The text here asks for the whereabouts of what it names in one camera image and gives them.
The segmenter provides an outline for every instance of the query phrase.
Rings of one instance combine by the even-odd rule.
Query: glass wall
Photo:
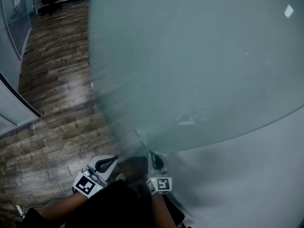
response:
[[[128,155],[220,142],[304,103],[303,0],[90,0],[89,8],[94,92]]]
[[[26,0],[2,0],[2,7],[12,42],[22,57],[31,28]]]
[[[5,77],[10,86],[17,90],[21,59],[12,40],[6,21],[6,17],[10,17],[10,11],[11,15],[13,15],[14,9],[11,9],[13,6],[12,3],[13,0],[0,0],[0,73]],[[11,29],[16,29],[16,33],[13,34],[16,36],[17,34],[24,35],[29,33],[28,23],[23,24],[21,22],[21,24],[17,24],[18,21],[18,19],[16,19],[16,21],[9,20],[11,25],[15,24],[11,27]]]

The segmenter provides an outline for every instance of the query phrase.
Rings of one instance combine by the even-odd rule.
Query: glass partition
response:
[[[2,0],[2,7],[13,46],[22,58],[31,28],[26,0]]]
[[[9,16],[10,18],[12,15],[10,15],[9,11],[13,13],[11,9],[8,9],[13,6],[12,2],[12,0],[0,0],[0,73],[8,81],[9,85],[17,90],[21,60],[9,29],[14,29],[12,34],[18,41],[18,45],[26,43],[23,36],[29,33],[29,19],[23,21],[16,18],[14,22],[9,20],[11,25],[9,28],[6,17]]]
[[[90,0],[89,9],[95,96],[127,155],[220,142],[304,103],[303,0]]]

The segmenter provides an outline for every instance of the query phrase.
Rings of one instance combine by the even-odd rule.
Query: black sleeve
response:
[[[35,209],[29,209],[24,220],[21,223],[21,228],[51,228],[51,223],[42,218]]]

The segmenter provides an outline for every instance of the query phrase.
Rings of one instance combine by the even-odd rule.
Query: person's arm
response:
[[[156,228],[176,228],[162,195],[152,195],[152,210]]]
[[[56,224],[63,224],[68,215],[84,204],[88,198],[80,192],[53,203],[43,209],[37,210],[43,219]]]

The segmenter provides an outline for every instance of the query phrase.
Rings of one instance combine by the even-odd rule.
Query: wood plank floor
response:
[[[32,21],[21,67],[20,94],[41,114],[38,121],[0,137],[0,220],[71,194],[87,162],[120,154],[95,108],[87,43],[88,0],[68,3]]]

